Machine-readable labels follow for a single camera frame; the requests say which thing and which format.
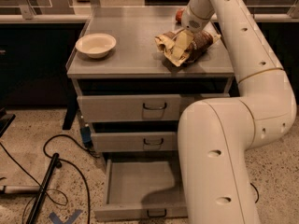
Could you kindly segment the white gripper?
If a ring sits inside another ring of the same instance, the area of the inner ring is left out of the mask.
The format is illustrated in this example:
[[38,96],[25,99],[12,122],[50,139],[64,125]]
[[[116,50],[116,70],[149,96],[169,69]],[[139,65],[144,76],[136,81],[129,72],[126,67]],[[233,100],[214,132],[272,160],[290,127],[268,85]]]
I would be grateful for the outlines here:
[[175,45],[172,49],[172,56],[175,60],[187,59],[189,53],[188,47],[193,41],[193,33],[202,31],[209,23],[212,11],[203,8],[192,8],[187,6],[181,17],[181,24],[186,30],[178,33]]

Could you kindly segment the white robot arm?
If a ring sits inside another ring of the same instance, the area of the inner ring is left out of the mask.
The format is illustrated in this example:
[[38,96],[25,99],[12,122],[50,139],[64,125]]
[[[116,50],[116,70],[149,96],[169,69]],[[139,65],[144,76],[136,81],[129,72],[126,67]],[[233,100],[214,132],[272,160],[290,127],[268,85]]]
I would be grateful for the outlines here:
[[239,88],[236,97],[189,105],[178,123],[178,155],[189,224],[260,224],[245,152],[293,125],[296,101],[276,54],[243,0],[191,0],[195,32],[217,17]]

